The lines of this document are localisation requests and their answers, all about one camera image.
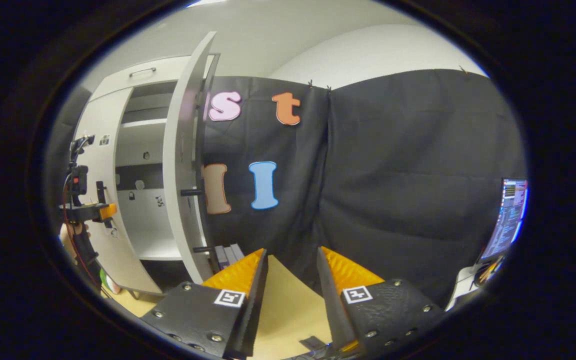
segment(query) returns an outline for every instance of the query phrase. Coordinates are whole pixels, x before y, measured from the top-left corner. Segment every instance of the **monitor screen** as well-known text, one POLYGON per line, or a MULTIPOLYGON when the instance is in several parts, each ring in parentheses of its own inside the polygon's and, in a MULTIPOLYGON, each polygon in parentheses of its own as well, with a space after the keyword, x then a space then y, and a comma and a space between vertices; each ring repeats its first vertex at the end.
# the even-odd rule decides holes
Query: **monitor screen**
POLYGON ((496 226, 486 249, 479 258, 479 263, 501 255, 510 248, 522 225, 526 212, 528 181, 525 179, 505 178, 501 196, 501 206, 496 219, 496 226))

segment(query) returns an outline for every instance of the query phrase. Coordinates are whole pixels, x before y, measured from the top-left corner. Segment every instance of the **small sticker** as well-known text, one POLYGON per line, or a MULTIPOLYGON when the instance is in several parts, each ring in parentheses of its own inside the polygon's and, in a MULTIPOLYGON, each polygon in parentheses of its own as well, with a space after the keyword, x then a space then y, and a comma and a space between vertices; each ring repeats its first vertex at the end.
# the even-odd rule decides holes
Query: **small sticker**
POLYGON ((107 146, 110 144, 110 135, 103 135, 99 140, 99 146, 107 146))
POLYGON ((345 301, 348 304, 361 303, 362 301, 373 300, 372 295, 368 292, 365 286, 351 287, 350 289, 343 289, 345 301))
POLYGON ((217 300, 215 300, 214 303, 231 308, 241 308, 245 297, 246 292, 224 289, 219 292, 219 296, 217 296, 217 300))

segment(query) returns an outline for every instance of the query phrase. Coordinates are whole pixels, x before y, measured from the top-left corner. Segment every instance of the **pink letter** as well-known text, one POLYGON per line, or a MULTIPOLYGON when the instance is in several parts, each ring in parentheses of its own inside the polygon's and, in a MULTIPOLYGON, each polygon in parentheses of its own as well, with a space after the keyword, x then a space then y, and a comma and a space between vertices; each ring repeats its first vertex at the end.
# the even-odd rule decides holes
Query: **pink letter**
POLYGON ((208 111, 208 115, 212 121, 230 121, 240 116, 242 109, 237 104, 242 100, 242 96, 238 92, 220 92, 215 95, 210 104, 212 109, 208 111))

